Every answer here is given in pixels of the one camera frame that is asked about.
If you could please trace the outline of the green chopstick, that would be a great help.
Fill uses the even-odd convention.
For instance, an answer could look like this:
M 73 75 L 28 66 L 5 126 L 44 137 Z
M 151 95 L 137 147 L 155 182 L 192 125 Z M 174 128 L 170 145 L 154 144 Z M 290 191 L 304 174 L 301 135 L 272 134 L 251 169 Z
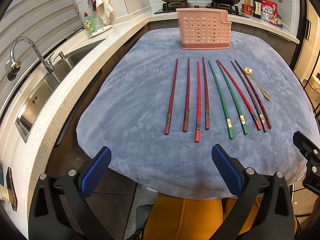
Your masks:
M 232 140 L 234 138 L 234 131 L 233 131 L 233 126 L 232 126 L 232 122 L 231 122 L 231 119 L 230 119 L 230 115 L 229 115 L 229 112 L 228 112 L 227 104 L 226 104 L 226 101 L 225 101 L 225 98 L 224 98 L 224 95 L 223 95 L 223 91 L 222 91 L 222 89 L 220 87 L 220 83 L 218 81 L 217 75 L 216 75 L 216 73 L 214 71 L 214 68 L 213 68 L 211 62 L 208 61 L 208 64 L 210 66 L 210 70 L 212 72 L 212 75 L 213 75 L 213 78 L 214 78 L 214 81 L 215 81 L 215 84 L 216 84 L 216 87 L 217 87 L 217 91 L 219 93 L 219 97 L 220 97 L 223 113 L 224 113 L 224 116 L 225 116 L 225 122 L 226 122 L 226 126 L 227 126 L 228 136 L 229 136 L 229 139 Z
M 223 70 L 221 64 L 219 63 L 218 60 L 216 60 L 216 62 L 217 62 L 217 65 L 218 65 L 218 67 L 219 67 L 219 69 L 221 71 L 221 74 L 223 75 L 223 78 L 224 78 L 224 80 L 226 82 L 226 85 L 227 85 L 227 87 L 229 89 L 229 92 L 231 94 L 231 97 L 232 97 L 232 100 L 234 102 L 234 105 L 235 105 L 235 108 L 236 108 L 236 111 L 237 111 L 237 114 L 238 114 L 238 117 L 239 117 L 239 121 L 240 121 L 240 124 L 241 124 L 241 127 L 242 127 L 242 131 L 243 131 L 244 135 L 248 135 L 248 127 L 247 127 L 247 124 L 245 122 L 244 116 L 242 114 L 241 107 L 240 107 L 240 105 L 238 103 L 238 100 L 237 100 L 237 98 L 235 96 L 234 90 L 232 89 L 231 84 L 230 84 L 230 82 L 228 80 L 228 77 L 227 77 L 225 71 Z

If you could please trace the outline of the dark soy sauce bottle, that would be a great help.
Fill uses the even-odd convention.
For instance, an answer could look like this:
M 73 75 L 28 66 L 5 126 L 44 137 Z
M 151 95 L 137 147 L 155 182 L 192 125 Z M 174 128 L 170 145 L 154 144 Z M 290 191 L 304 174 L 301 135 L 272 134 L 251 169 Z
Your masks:
M 262 0 L 253 0 L 252 16 L 261 19 L 261 3 Z

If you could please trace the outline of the white hanging towel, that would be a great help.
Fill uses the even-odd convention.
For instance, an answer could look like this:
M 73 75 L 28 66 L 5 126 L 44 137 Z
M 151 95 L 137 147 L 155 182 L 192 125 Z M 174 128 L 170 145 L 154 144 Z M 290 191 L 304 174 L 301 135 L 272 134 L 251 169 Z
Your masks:
M 110 2 L 111 0 L 96 0 L 97 14 L 104 25 L 111 24 L 110 17 L 114 9 L 111 7 Z

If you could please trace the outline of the chrome kitchen faucet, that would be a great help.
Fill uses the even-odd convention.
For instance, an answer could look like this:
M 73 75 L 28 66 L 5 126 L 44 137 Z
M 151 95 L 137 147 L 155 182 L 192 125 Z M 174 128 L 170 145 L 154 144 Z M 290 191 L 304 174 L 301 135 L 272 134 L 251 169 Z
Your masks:
M 21 52 L 20 56 L 16 56 L 15 54 L 16 47 L 18 46 L 19 43 L 22 43 L 22 42 L 27 43 L 29 48 L 27 49 L 25 47 L 25 51 Z M 54 72 L 55 67 L 53 63 L 57 58 L 61 59 L 62 61 L 66 59 L 66 56 L 62 51 L 59 52 L 56 55 L 56 57 L 53 57 L 53 54 L 52 54 L 45 59 L 42 53 L 40 52 L 38 46 L 36 45 L 36 43 L 31 38 L 26 36 L 19 36 L 14 39 L 10 48 L 9 60 L 5 64 L 6 75 L 9 81 L 13 81 L 14 79 L 16 79 L 17 74 L 20 71 L 22 66 L 20 59 L 23 59 L 23 60 L 28 59 L 31 56 L 31 50 L 35 54 L 33 61 L 34 60 L 39 61 L 49 74 L 52 74 Z

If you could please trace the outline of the black gas stove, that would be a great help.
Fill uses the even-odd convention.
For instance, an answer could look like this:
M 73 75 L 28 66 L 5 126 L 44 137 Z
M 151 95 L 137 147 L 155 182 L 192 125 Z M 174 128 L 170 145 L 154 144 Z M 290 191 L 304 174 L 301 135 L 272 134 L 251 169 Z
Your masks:
M 240 17 L 249 18 L 248 15 L 243 14 L 239 11 L 239 7 L 237 5 L 229 5 L 229 4 L 221 4 L 211 2 L 210 5 L 201 6 L 201 5 L 191 5 L 187 1 L 185 2 L 170 2 L 170 3 L 163 3 L 162 8 L 157 10 L 155 14 L 162 14 L 162 13 L 169 13 L 169 12 L 176 12 L 176 9 L 181 8 L 206 8 L 206 9 L 220 9 L 226 10 L 228 14 L 236 15 Z

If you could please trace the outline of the dark maroon chopstick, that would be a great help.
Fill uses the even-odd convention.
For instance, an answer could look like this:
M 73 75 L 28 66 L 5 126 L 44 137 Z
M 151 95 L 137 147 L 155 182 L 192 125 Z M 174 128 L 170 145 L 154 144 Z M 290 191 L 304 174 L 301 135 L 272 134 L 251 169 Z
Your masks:
M 252 92 L 252 89 L 251 87 L 249 86 L 249 84 L 247 83 L 246 79 L 244 78 L 244 75 L 242 74 L 242 72 L 239 70 L 239 68 L 236 66 L 236 64 L 231 61 L 231 64 L 233 65 L 233 67 L 235 68 L 235 70 L 237 71 L 238 75 L 240 76 L 240 79 L 242 80 L 250 98 L 251 98 L 251 101 L 253 103 L 253 106 L 255 107 L 255 113 L 257 114 L 257 119 L 259 120 L 259 123 L 263 129 L 263 131 L 266 133 L 267 132 L 267 124 L 264 120 L 264 116 L 261 112 L 261 109 L 260 107 L 258 106 L 258 103 L 257 103 L 257 100 L 255 98 L 255 95 L 254 93 Z
M 255 103 L 257 104 L 257 107 L 256 107 L 256 111 L 258 113 L 258 117 L 259 117 L 259 120 L 261 122 L 261 125 L 262 125 L 262 128 L 263 128 L 263 131 L 266 133 L 269 129 L 272 128 L 272 125 L 271 125 L 271 121 L 268 117 L 268 114 L 267 114 L 267 111 L 262 103 L 262 100 L 260 98 L 260 96 L 258 95 L 255 87 L 253 86 L 250 78 L 249 78 L 249 70 L 247 69 L 243 69 L 240 64 L 238 63 L 238 61 L 235 60 L 235 64 L 237 65 L 238 69 L 242 72 L 242 74 L 244 75 L 245 79 L 246 79 L 246 82 L 247 84 L 249 85 L 250 87 L 250 91 L 253 93 L 254 95 L 254 101 Z

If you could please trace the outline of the bright red chopstick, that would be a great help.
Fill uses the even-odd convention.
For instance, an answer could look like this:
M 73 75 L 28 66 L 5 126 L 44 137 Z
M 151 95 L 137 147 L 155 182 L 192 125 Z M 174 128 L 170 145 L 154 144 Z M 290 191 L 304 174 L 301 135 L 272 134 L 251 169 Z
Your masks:
M 235 88 L 237 89 L 237 91 L 239 92 L 242 100 L 244 101 L 254 123 L 255 123 L 255 126 L 257 128 L 257 130 L 261 130 L 262 129 L 262 126 L 257 118 L 257 115 L 255 114 L 255 112 L 253 111 L 253 108 L 252 106 L 250 105 L 249 101 L 247 100 L 246 96 L 244 95 L 244 93 L 242 92 L 241 88 L 239 87 L 239 85 L 237 84 L 237 82 L 235 81 L 235 79 L 232 77 L 232 75 L 229 73 L 229 71 L 225 68 L 225 66 L 222 64 L 222 62 L 220 60 L 217 60 L 218 62 L 218 65 L 220 67 L 222 67 L 223 71 L 228 75 L 229 79 L 232 81 L 233 85 L 235 86 Z
M 200 62 L 197 61 L 197 107 L 196 107 L 196 130 L 195 142 L 200 142 L 201 130 L 201 77 L 200 77 Z

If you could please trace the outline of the gold flower spoon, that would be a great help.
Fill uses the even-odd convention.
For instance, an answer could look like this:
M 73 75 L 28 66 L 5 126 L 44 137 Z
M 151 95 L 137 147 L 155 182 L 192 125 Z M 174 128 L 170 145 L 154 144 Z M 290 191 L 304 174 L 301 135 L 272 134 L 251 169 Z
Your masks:
M 251 79 L 254 81 L 254 83 L 257 85 L 257 87 L 260 89 L 260 91 L 262 92 L 263 96 L 270 101 L 271 98 L 270 96 L 262 89 L 262 87 L 257 83 L 257 81 L 254 79 L 253 77 L 253 70 L 249 67 L 245 67 L 244 68 L 244 72 L 251 77 Z

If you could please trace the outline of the red snack packet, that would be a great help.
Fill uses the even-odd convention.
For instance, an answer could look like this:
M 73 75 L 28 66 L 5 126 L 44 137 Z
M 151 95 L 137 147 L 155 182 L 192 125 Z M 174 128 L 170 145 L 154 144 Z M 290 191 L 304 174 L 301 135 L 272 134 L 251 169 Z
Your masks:
M 252 15 L 253 12 L 253 6 L 249 4 L 242 4 L 241 5 L 242 13 L 246 15 Z

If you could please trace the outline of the dark red chopstick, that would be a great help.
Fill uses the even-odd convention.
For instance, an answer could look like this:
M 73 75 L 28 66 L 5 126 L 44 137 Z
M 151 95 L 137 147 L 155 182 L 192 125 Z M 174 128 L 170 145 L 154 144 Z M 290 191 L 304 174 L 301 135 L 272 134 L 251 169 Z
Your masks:
M 178 59 L 176 59 L 174 76 L 173 76 L 173 79 L 172 79 L 170 100 L 169 100 L 167 118 L 166 118 L 165 128 L 164 128 L 164 134 L 165 135 L 168 135 L 169 132 L 170 132 L 171 115 L 172 115 L 172 109 L 173 109 L 173 104 L 174 104 L 174 94 L 175 94 L 175 86 L 176 86 L 177 68 L 178 68 Z
M 202 65 L 203 65 L 204 97 L 205 97 L 205 130 L 209 130 L 210 129 L 209 94 L 208 94 L 206 64 L 205 64 L 204 57 L 202 58 Z
M 187 61 L 187 84 L 185 93 L 185 107 L 184 107 L 184 119 L 183 119 L 183 132 L 188 131 L 189 124 L 189 96 L 190 96 L 190 59 Z

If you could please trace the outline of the white oval plate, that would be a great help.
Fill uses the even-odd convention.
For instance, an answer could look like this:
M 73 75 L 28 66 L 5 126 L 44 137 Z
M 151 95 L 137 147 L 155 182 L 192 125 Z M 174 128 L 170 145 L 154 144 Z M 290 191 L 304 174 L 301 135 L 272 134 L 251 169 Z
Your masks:
M 97 29 L 96 31 L 94 31 L 93 33 L 89 34 L 87 37 L 92 38 L 92 37 L 96 37 L 100 34 L 103 34 L 104 32 L 110 30 L 113 26 L 112 25 L 108 25 L 108 26 L 104 26 L 100 29 Z

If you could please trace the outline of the pink perforated utensil basket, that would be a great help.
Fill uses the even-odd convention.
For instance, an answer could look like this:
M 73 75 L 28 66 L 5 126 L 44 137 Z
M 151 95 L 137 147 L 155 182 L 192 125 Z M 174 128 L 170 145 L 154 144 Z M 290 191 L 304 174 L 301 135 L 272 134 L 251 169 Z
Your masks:
M 228 12 L 212 8 L 178 8 L 180 45 L 184 50 L 228 49 L 232 23 Z

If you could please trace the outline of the stainless steel sink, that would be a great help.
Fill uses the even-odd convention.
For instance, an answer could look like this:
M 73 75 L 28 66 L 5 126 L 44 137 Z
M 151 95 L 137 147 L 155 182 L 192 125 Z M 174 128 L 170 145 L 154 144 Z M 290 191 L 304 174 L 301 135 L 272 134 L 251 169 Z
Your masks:
M 103 40 L 82 46 L 67 54 L 59 52 L 54 61 L 52 74 L 44 74 L 41 79 L 27 84 L 16 103 L 17 114 L 14 124 L 24 142 L 27 142 L 32 127 L 41 110 L 65 77 L 76 65 Z

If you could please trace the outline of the green dish soap bottle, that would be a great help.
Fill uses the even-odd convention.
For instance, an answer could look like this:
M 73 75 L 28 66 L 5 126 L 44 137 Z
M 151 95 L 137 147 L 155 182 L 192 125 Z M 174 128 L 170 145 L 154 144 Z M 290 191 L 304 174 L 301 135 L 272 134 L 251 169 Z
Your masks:
M 84 12 L 84 22 L 89 34 L 92 34 L 97 30 L 91 16 L 89 16 L 86 12 Z

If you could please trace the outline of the blue fleece table mat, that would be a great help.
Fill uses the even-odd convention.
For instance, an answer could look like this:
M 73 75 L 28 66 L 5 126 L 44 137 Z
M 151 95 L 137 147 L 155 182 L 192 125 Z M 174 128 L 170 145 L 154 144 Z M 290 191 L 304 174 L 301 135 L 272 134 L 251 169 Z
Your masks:
M 210 129 L 205 130 L 205 97 L 202 58 L 206 64 Z M 190 59 L 188 131 L 183 132 L 187 61 Z M 170 132 L 164 134 L 168 105 L 178 59 Z M 238 61 L 270 96 L 268 101 L 249 76 L 271 121 L 266 133 L 257 130 L 239 92 L 234 90 L 248 127 L 244 135 L 229 89 L 216 60 L 235 79 L 255 111 L 251 98 L 231 64 Z M 197 61 L 201 77 L 200 142 L 195 142 L 197 107 Z M 229 139 L 219 93 L 210 70 L 211 62 L 227 104 L 234 138 Z M 107 146 L 112 152 L 110 168 L 160 193 L 188 199 L 214 199 L 231 194 L 212 158 L 220 144 L 244 167 L 260 174 L 283 172 L 288 184 L 300 178 L 306 160 L 293 144 L 301 131 L 319 144 L 319 131 L 302 86 L 284 59 L 264 40 L 231 33 L 228 49 L 183 50 L 177 28 L 144 34 L 107 77 L 97 96 L 84 111 L 76 128 L 79 146 L 89 157 Z

